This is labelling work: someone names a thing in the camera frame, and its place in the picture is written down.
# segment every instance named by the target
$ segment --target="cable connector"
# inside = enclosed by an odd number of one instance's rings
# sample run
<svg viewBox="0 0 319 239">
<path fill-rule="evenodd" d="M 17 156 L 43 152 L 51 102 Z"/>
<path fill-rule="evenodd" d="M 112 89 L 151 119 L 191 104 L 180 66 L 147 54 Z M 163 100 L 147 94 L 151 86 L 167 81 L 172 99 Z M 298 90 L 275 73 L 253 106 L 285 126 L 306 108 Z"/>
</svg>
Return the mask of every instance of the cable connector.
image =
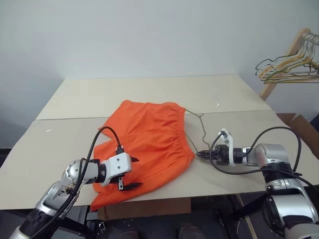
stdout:
<svg viewBox="0 0 319 239">
<path fill-rule="evenodd" d="M 297 172 L 295 172 L 294 174 L 295 174 L 296 176 L 298 176 L 298 177 L 302 176 L 302 174 L 301 174 L 301 173 L 297 173 Z"/>
<path fill-rule="evenodd" d="M 124 153 L 124 148 L 122 145 L 119 145 L 116 150 L 115 150 L 115 154 L 118 155 L 120 153 Z"/>
</svg>

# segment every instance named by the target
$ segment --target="wooden coat rack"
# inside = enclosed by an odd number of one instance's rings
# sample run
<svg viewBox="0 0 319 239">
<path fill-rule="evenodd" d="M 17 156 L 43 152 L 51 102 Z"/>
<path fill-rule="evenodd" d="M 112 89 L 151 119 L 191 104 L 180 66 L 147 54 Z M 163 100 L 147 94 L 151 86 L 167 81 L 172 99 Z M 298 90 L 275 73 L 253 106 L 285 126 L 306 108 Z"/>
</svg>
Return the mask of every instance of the wooden coat rack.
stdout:
<svg viewBox="0 0 319 239">
<path fill-rule="evenodd" d="M 311 30 L 309 28 L 303 28 L 301 29 L 295 40 L 293 41 L 293 43 L 291 44 L 289 50 L 287 51 L 286 55 L 289 56 L 289 55 L 295 55 L 298 50 L 301 48 L 302 44 L 303 44 L 303 37 L 302 35 L 305 33 L 305 32 L 311 32 Z M 274 90 L 274 88 L 276 87 L 276 83 L 272 83 L 272 84 L 267 84 L 262 93 L 260 93 L 260 97 L 263 99 L 263 100 L 266 100 L 267 97 L 271 94 L 271 92 Z"/>
</svg>

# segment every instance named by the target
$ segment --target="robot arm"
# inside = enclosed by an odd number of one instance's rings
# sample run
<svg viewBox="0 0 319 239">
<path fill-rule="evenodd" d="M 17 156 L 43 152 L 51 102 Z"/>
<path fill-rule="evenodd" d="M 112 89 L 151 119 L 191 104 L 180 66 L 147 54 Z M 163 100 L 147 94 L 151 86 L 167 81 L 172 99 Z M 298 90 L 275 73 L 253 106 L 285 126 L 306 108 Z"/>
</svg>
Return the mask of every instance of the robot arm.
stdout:
<svg viewBox="0 0 319 239">
<path fill-rule="evenodd" d="M 9 239 L 28 239 L 56 215 L 57 211 L 66 202 L 74 189 L 79 172 L 81 160 L 75 160 L 66 167 L 60 181 L 55 182 L 48 191 L 42 196 L 32 212 L 27 216 L 26 221 L 18 227 Z M 138 161 L 131 158 L 127 153 L 117 154 L 108 160 L 99 163 L 99 160 L 90 160 L 84 174 L 83 181 L 75 197 L 68 207 L 59 215 L 52 225 L 45 232 L 36 238 L 51 238 L 59 227 L 59 220 L 63 219 L 75 201 L 77 200 L 80 189 L 84 184 L 100 183 L 106 186 L 109 183 L 117 183 L 120 191 L 130 190 L 140 185 L 132 183 L 124 185 L 123 176 L 131 171 L 132 162 Z"/>
<path fill-rule="evenodd" d="M 250 148 L 233 148 L 232 136 L 226 129 L 222 129 L 220 134 L 225 144 L 196 155 L 210 159 L 211 154 L 219 165 L 243 164 L 259 167 L 263 172 L 268 194 L 262 210 L 267 214 L 271 229 L 281 232 L 287 239 L 319 239 L 317 211 L 301 181 L 294 177 L 295 172 L 291 168 L 284 147 L 279 144 L 261 143 L 247 155 Z"/>
</svg>

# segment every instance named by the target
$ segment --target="orange fabric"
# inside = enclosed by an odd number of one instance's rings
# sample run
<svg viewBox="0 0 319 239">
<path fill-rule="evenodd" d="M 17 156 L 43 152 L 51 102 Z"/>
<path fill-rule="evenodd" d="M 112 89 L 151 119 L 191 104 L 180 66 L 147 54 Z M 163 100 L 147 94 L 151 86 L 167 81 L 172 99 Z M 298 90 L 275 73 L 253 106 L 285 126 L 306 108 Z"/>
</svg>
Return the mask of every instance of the orange fabric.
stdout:
<svg viewBox="0 0 319 239">
<path fill-rule="evenodd" d="M 103 126 L 113 128 L 125 152 L 139 160 L 132 163 L 132 171 L 125 174 L 124 183 L 143 184 L 130 191 L 118 191 L 117 184 L 106 187 L 94 184 L 99 195 L 91 204 L 93 211 L 153 191 L 188 168 L 194 153 L 185 138 L 184 112 L 185 108 L 175 103 L 122 102 Z M 114 156 L 117 146 L 112 133 L 107 130 L 103 133 L 112 140 L 94 148 L 94 158 L 100 161 Z"/>
</svg>

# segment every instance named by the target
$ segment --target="black cable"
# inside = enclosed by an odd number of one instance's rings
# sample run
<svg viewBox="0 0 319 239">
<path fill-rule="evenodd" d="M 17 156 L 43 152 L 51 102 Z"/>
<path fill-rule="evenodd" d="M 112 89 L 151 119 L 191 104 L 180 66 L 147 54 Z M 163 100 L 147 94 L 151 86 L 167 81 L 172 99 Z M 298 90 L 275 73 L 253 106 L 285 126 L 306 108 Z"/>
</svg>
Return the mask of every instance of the black cable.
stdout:
<svg viewBox="0 0 319 239">
<path fill-rule="evenodd" d="M 89 161 L 90 161 L 90 158 L 91 158 L 91 155 L 92 155 L 96 140 L 97 140 L 98 136 L 100 135 L 100 133 L 103 130 L 105 130 L 105 129 L 109 129 L 113 133 L 113 135 L 114 135 L 114 137 L 115 137 L 115 139 L 117 141 L 118 147 L 121 147 L 121 143 L 119 141 L 119 138 L 116 135 L 115 131 L 111 127 L 104 126 L 104 127 L 100 128 L 99 131 L 96 133 L 96 135 L 93 138 L 91 147 L 90 147 L 89 152 L 88 152 L 88 156 L 86 157 L 86 159 L 81 158 L 81 160 L 80 160 L 78 179 L 77 179 L 76 185 L 73 188 L 72 192 L 70 193 L 69 197 L 65 200 L 65 202 L 62 204 L 62 206 L 59 208 L 59 210 L 56 212 L 56 214 L 51 218 L 51 220 L 48 221 L 48 223 L 45 224 L 42 228 L 40 228 L 36 233 L 34 233 L 29 239 L 35 239 L 38 235 L 43 233 L 44 230 L 48 226 L 50 226 L 55 220 L 57 220 L 59 218 L 59 216 L 64 212 L 64 210 L 70 205 L 70 203 L 72 202 L 73 198 L 77 195 L 77 192 L 78 192 L 78 190 L 79 190 L 79 188 L 80 188 L 80 186 L 82 184 L 86 169 L 88 167 L 88 164 L 89 164 Z M 83 160 L 85 160 L 85 164 L 84 164 L 84 168 L 83 168 L 83 172 L 82 172 Z"/>
<path fill-rule="evenodd" d="M 249 174 L 249 173 L 257 173 L 257 172 L 266 172 L 266 171 L 272 171 L 272 172 L 278 172 L 278 173 L 282 173 L 282 174 L 285 174 L 285 175 L 288 175 L 288 176 L 291 176 L 291 177 L 294 177 L 294 178 L 297 178 L 301 181 L 303 181 L 304 183 L 306 183 L 307 185 L 309 185 L 310 187 L 314 188 L 317 192 L 319 192 L 319 190 L 313 185 L 311 184 L 309 181 L 307 181 L 306 179 L 294 174 L 294 173 L 290 173 L 290 172 L 287 172 L 287 171 L 284 171 L 284 170 L 277 170 L 277 169 L 271 169 L 271 168 L 263 168 L 263 169 L 256 169 L 256 170 L 250 170 L 250 171 L 244 171 L 244 172 L 229 172 L 229 171 L 226 171 L 226 170 L 223 170 L 221 168 L 219 168 L 213 161 L 212 159 L 212 150 L 214 148 L 214 145 L 216 144 L 217 140 L 221 137 L 221 133 L 217 136 L 217 138 L 213 141 L 211 147 L 210 147 L 210 150 L 209 150 L 209 160 L 210 160 L 210 163 L 213 165 L 214 168 L 216 168 L 218 171 L 222 172 L 222 173 L 226 173 L 226 174 L 231 174 L 231 175 L 243 175 L 243 174 Z"/>
<path fill-rule="evenodd" d="M 295 165 L 293 168 L 293 171 L 295 172 L 297 170 L 298 164 L 299 164 L 299 159 L 300 159 L 300 154 L 301 154 L 301 139 L 299 137 L 299 135 L 291 128 L 289 127 L 284 127 L 284 126 L 278 126 L 278 127 L 272 127 L 272 128 L 268 128 L 264 131 L 262 131 L 257 138 L 255 139 L 255 141 L 253 142 L 253 144 L 251 145 L 250 149 L 246 152 L 246 157 L 248 156 L 248 154 L 253 150 L 253 147 L 255 146 L 255 144 L 257 143 L 257 141 L 259 140 L 259 138 L 266 132 L 273 130 L 273 129 L 286 129 L 291 131 L 292 133 L 295 134 L 295 136 L 297 137 L 297 141 L 298 141 L 298 151 L 297 151 L 297 156 L 296 156 L 296 161 L 295 161 Z"/>
</svg>

